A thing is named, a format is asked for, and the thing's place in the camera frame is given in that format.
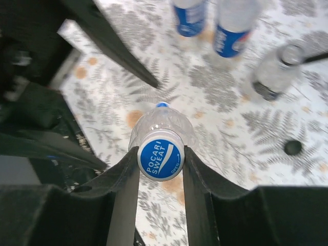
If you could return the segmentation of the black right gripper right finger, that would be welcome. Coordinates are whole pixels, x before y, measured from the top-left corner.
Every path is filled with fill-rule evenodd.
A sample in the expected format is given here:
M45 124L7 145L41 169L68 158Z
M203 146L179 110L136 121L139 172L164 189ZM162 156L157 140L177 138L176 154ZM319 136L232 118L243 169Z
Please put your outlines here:
M185 147L189 245L327 245L327 188L244 189Z

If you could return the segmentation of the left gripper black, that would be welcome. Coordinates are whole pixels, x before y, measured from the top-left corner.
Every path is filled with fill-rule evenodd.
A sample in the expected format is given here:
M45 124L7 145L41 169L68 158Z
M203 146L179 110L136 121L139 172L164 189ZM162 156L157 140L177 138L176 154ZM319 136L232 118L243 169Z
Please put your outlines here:
M61 1L1 1L1 121L30 82L57 89L76 64L58 33L68 17Z

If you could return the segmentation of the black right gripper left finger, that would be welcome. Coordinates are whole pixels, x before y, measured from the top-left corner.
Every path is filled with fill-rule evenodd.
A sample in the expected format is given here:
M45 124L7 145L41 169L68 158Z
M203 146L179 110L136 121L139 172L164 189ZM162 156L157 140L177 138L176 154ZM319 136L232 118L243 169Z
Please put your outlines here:
M1 245L132 245L139 186L136 147L76 188L1 185Z

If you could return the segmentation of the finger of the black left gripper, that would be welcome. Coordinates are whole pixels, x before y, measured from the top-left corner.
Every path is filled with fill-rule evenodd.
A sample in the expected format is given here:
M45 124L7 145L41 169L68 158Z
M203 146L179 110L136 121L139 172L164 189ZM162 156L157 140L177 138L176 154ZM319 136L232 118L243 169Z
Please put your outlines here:
M103 171L107 165L60 134L27 129L1 129L1 155L77 162Z
M104 55L153 88L159 87L159 81L129 51L94 1L62 0L61 4Z

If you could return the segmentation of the blue white bottle cap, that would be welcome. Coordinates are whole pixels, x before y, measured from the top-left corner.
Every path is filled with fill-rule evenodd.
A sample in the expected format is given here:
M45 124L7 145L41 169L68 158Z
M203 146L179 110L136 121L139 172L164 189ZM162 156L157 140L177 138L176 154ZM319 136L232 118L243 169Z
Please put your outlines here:
M184 160L184 145L180 138L152 136L141 143L137 152L141 172L154 181L168 181L176 177Z

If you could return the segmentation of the small black bottle cap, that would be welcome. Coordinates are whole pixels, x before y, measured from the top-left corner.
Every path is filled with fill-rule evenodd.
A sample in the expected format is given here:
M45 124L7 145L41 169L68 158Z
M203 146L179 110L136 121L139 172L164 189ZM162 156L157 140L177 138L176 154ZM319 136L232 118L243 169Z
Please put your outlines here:
M302 143L298 140L289 140L284 144L284 152L287 155L298 155L302 152Z

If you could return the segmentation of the small black-label clear bottle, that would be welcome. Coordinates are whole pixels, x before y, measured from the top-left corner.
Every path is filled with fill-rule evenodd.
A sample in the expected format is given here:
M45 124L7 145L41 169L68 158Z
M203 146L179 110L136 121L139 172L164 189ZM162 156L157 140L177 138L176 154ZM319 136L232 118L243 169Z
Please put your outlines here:
M304 49L298 44L274 48L253 72L251 88L266 101L276 101L300 77Z

